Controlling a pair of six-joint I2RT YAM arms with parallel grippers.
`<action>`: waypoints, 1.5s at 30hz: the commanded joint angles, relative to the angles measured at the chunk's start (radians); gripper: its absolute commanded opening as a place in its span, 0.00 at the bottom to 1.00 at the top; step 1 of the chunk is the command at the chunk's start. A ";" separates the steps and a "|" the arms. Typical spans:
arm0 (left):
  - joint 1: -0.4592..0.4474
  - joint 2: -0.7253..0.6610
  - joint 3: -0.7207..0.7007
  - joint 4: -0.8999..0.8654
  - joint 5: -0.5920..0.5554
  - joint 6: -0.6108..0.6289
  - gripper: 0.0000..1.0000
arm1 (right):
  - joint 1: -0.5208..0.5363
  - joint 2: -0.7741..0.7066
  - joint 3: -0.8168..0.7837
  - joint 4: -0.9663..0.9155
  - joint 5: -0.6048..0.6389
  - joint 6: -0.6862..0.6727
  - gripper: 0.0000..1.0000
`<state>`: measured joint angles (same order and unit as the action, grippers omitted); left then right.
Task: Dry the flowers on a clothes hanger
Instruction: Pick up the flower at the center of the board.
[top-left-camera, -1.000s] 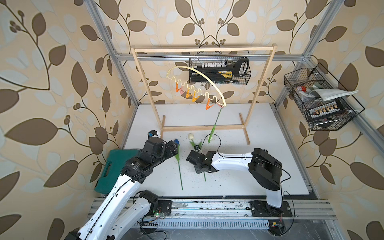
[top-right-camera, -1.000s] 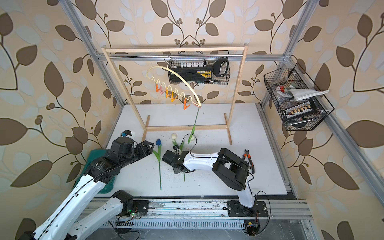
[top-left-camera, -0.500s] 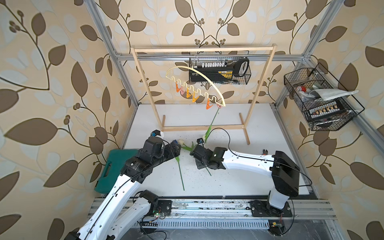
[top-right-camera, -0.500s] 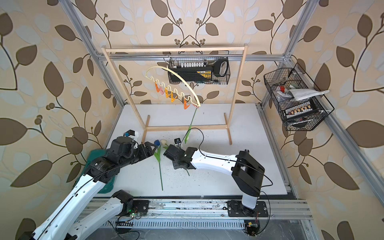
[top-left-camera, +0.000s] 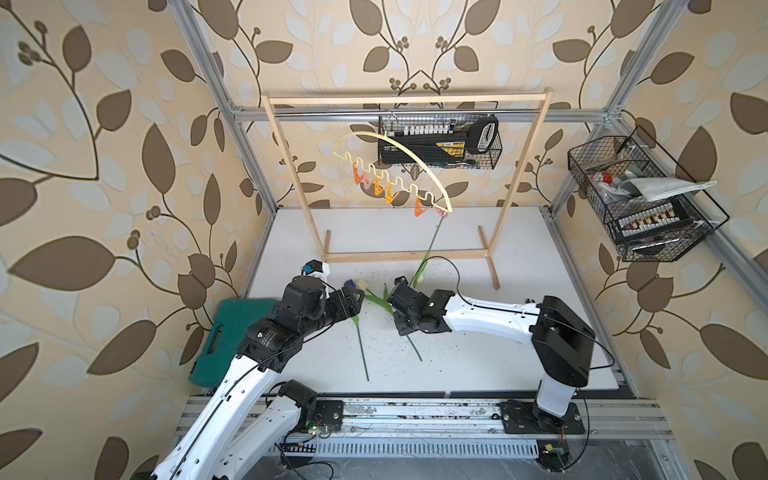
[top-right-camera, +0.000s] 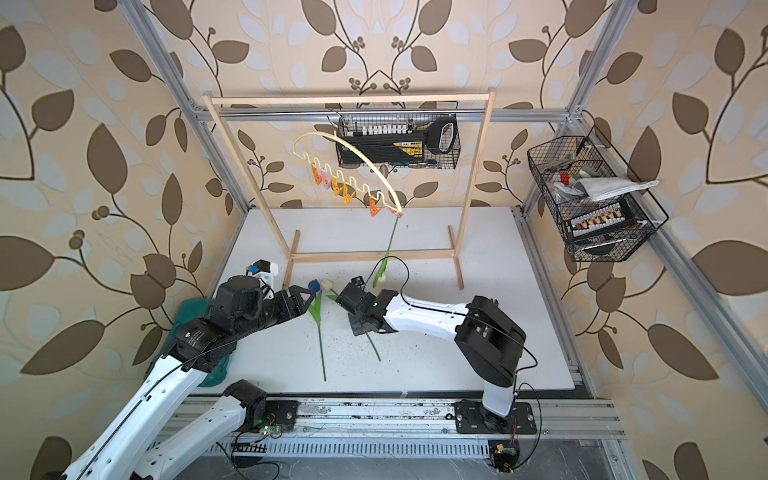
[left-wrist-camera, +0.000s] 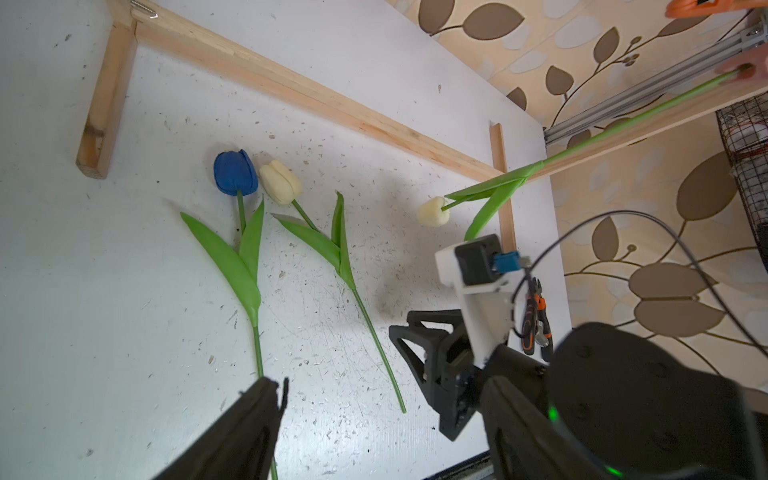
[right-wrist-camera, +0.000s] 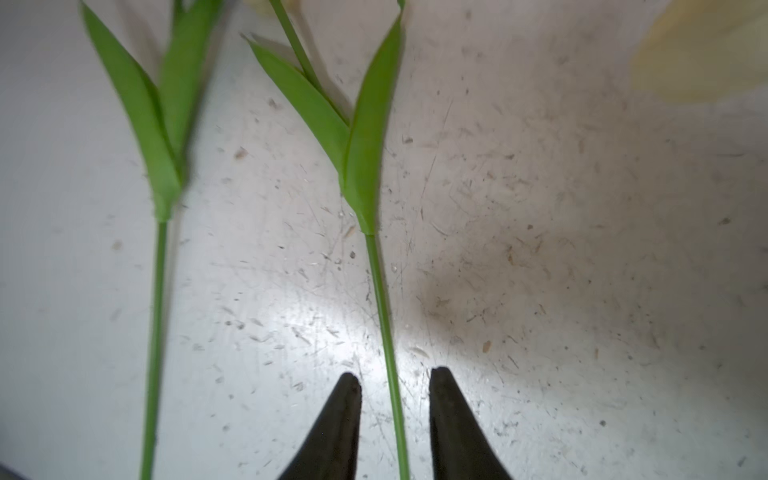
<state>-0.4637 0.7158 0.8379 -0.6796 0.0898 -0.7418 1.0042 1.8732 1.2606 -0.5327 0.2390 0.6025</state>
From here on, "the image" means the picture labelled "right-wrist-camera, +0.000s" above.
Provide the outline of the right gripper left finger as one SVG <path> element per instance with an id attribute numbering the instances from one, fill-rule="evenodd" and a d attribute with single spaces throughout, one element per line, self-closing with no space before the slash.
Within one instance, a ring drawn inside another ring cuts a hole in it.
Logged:
<path id="1" fill-rule="evenodd" d="M 279 479 L 353 480 L 356 477 L 362 388 L 343 373 L 303 444 Z"/>

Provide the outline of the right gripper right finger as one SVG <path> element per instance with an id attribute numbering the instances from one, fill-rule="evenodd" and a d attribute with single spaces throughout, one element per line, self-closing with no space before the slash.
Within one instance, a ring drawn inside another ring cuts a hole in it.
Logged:
<path id="1" fill-rule="evenodd" d="M 512 479 L 488 443 L 449 368 L 431 370 L 429 398 L 434 479 Z"/>

